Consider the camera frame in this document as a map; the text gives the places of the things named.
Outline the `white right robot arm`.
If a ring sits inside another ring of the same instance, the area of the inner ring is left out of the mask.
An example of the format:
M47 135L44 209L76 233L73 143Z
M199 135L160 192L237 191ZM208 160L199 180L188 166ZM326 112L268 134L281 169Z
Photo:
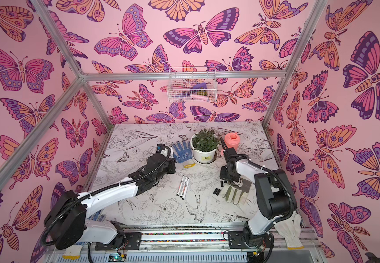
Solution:
M243 229L244 242L249 247L259 247L269 240L269 231L281 221L290 219L297 209L292 186L284 171L271 170L259 165L234 148L223 150L226 164L221 167L220 179L226 201L233 204L242 200L244 183L255 187L258 211L246 222Z

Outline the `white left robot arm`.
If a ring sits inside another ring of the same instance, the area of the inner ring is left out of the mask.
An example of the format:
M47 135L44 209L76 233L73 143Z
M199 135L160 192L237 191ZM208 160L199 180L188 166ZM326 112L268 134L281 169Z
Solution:
M41 246L53 245L63 250L78 242L87 242L121 248L125 233L120 223L93 221L90 217L114 203L157 186L164 175L175 173L175 163L171 149L164 145L148 157L146 165L115 184L79 194L73 191L63 193L44 220Z

